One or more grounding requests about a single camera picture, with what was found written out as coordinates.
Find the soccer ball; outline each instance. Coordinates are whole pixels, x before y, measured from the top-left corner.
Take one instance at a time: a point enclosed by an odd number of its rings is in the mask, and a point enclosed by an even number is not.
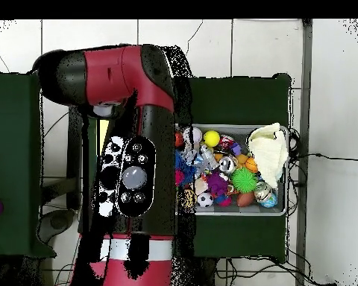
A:
[[[198,196],[200,207],[210,207],[213,204],[213,197],[210,193],[204,192]]]

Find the white stripe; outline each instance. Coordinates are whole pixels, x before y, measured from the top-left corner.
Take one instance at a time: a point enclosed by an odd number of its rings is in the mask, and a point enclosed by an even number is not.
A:
[[[128,248],[130,239],[113,239],[109,253],[110,239],[102,241],[101,260],[106,261],[107,256],[115,260],[128,260]],[[148,261],[171,261],[172,241],[171,240],[150,240]]]

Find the green spiky ball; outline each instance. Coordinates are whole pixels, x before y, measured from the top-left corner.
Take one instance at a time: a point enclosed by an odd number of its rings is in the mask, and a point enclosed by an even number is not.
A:
[[[256,174],[250,172],[246,167],[235,170],[230,177],[233,187],[242,193],[254,191],[257,184]]]

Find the white cloth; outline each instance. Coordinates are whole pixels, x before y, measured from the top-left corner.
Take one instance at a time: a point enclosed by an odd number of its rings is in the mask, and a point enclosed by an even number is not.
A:
[[[258,128],[248,138],[248,149],[253,154],[263,180],[277,188],[278,175],[288,159],[288,149],[280,124]]]

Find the red ball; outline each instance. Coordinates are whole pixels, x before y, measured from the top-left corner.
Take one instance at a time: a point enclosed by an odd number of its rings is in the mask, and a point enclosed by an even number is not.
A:
[[[178,148],[184,143],[183,135],[181,132],[175,132],[175,147]]]

